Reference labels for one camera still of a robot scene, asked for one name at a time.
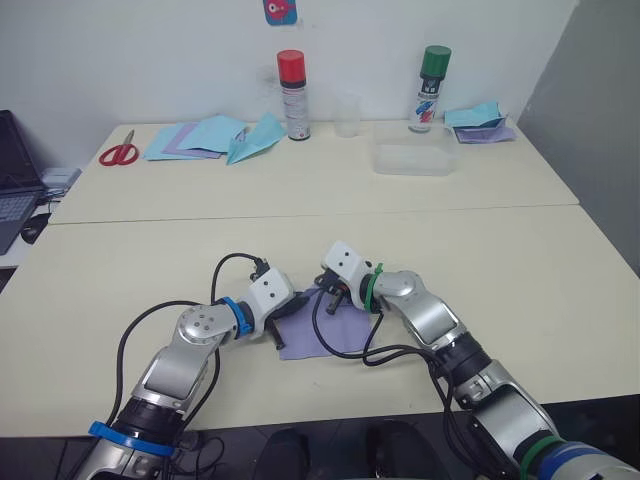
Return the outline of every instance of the green cap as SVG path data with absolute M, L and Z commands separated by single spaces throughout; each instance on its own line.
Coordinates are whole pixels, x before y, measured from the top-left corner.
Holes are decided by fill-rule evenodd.
M 444 78 L 447 73 L 447 66 L 451 58 L 451 49 L 442 45 L 430 45 L 424 50 L 424 59 L 422 60 L 422 77 L 440 77 Z

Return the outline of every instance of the purple paper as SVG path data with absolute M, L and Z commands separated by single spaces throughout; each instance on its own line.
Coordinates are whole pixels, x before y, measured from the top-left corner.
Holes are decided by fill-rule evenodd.
M 304 295 L 317 292 L 310 288 Z M 313 331 L 311 312 L 317 300 L 316 293 L 309 302 L 295 314 L 276 320 L 278 330 L 285 347 L 280 350 L 280 360 L 298 360 L 301 358 L 327 357 L 331 355 L 320 344 Z M 350 302 L 343 300 L 335 315 L 329 315 L 326 308 L 332 297 L 325 294 L 318 309 L 318 328 L 322 336 L 334 349 L 340 352 L 357 352 L 364 348 L 371 332 L 369 315 L 358 310 Z
M 516 132 L 504 126 L 502 119 L 495 128 L 454 128 L 460 143 L 497 143 L 515 140 Z
M 166 153 L 168 155 L 190 155 L 192 157 L 199 158 L 220 158 L 222 154 L 220 152 L 212 152 L 210 150 L 204 150 L 202 148 L 178 148 L 180 142 L 191 133 L 191 131 L 196 128 L 198 125 L 197 122 L 194 123 L 185 123 L 184 126 L 180 129 L 178 134 L 171 140 L 162 153 Z

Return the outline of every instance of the scissors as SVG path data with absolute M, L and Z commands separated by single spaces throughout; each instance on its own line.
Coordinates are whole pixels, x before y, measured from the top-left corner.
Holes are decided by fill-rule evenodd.
M 121 145 L 111 147 L 100 155 L 98 161 L 105 167 L 113 167 L 114 165 L 129 165 L 138 159 L 138 148 L 131 143 L 133 140 L 134 130 L 131 130 L 125 137 L 124 142 Z

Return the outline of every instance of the laptop keyboard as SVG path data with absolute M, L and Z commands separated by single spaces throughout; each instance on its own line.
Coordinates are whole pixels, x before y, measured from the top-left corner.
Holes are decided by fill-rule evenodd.
M 33 195 L 0 198 L 0 222 L 20 220 L 32 199 Z

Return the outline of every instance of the red cap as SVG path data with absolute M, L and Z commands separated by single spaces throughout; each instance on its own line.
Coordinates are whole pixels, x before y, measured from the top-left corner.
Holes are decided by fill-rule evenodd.
M 304 82 L 304 53 L 300 50 L 282 50 L 278 52 L 278 70 L 280 81 L 285 83 Z

